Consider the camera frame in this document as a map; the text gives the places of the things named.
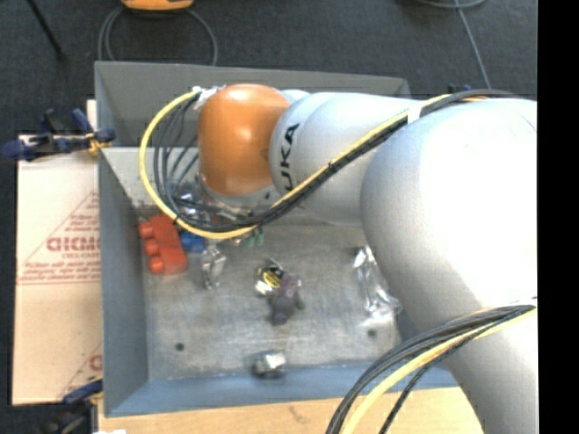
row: gray bin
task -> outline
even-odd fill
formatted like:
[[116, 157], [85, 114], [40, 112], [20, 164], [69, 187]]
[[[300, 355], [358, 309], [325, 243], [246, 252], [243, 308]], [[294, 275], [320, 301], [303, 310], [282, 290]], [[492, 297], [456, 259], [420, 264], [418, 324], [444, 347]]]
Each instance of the gray bin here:
[[[151, 118], [194, 85], [239, 82], [278, 89], [359, 91], [409, 96], [405, 80], [302, 71], [183, 64], [97, 62], [100, 127], [115, 146], [100, 159], [100, 246], [104, 320], [105, 415], [241, 406], [343, 396], [378, 356], [413, 333], [402, 314], [372, 332], [353, 270], [361, 228], [337, 227], [300, 209], [265, 227], [265, 243], [223, 243], [220, 286], [203, 287], [199, 259], [172, 277], [148, 272], [137, 226], [156, 213], [138, 178], [138, 141]], [[195, 115], [188, 118], [195, 126]], [[253, 289], [254, 271], [273, 257], [303, 279], [306, 308], [273, 326]], [[250, 369], [256, 354], [283, 350], [279, 379]], [[454, 384], [435, 369], [427, 384]]]

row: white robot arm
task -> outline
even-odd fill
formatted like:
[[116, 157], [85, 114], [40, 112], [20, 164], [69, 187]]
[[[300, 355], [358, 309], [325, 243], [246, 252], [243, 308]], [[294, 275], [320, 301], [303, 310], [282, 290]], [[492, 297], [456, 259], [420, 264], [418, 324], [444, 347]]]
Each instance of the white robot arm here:
[[[402, 114], [407, 125], [300, 203], [322, 221], [363, 226], [389, 286], [422, 329], [536, 297], [536, 103], [430, 105], [226, 87], [201, 109], [199, 184], [227, 207], [263, 202], [273, 187], [291, 193]], [[538, 432], [537, 356], [531, 319], [449, 360], [487, 434]]]

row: clamp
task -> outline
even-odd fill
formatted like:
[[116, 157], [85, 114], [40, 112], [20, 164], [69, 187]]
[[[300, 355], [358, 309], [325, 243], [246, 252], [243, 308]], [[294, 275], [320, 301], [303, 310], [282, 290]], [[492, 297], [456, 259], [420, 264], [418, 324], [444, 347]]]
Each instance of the clamp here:
[[44, 112], [41, 120], [41, 133], [32, 137], [16, 139], [5, 143], [2, 153], [5, 157], [15, 161], [33, 161], [41, 157], [69, 154], [74, 151], [86, 150], [96, 156], [104, 146], [110, 146], [116, 138], [112, 128], [103, 128], [95, 131], [86, 115], [76, 108], [72, 113], [75, 129], [73, 134], [62, 135], [58, 130], [64, 126], [57, 118], [54, 109]]

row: red lego brick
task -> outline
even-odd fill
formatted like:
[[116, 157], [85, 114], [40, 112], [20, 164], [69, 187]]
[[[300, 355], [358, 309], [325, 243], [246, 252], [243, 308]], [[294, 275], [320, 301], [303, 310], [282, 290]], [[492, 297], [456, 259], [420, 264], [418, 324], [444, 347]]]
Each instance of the red lego brick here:
[[177, 228], [166, 215], [154, 215], [138, 225], [138, 233], [145, 240], [143, 249], [148, 255], [152, 273], [172, 275], [187, 268], [187, 257]]

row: black floor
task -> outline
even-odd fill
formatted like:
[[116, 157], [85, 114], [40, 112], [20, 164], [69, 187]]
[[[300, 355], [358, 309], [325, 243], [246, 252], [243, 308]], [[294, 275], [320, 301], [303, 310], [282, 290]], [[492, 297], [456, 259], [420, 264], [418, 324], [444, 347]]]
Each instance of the black floor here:
[[[49, 107], [63, 115], [84, 107], [94, 92], [100, 27], [119, 5], [118, 0], [36, 1], [66, 57], [56, 60], [25, 0], [0, 0], [0, 143], [19, 132], [36, 130]], [[402, 77], [416, 97], [445, 93], [449, 84], [468, 84], [531, 99], [537, 95], [537, 8], [538, 0], [486, 0], [465, 9], [470, 39], [456, 10], [414, 0], [198, 0], [195, 4], [195, 11], [213, 28], [219, 66]], [[123, 14], [112, 28], [110, 45], [122, 60], [211, 62], [208, 35], [188, 15], [151, 20]], [[32, 432], [57, 410], [10, 406], [14, 180], [14, 165], [2, 161], [0, 432], [6, 434]]]

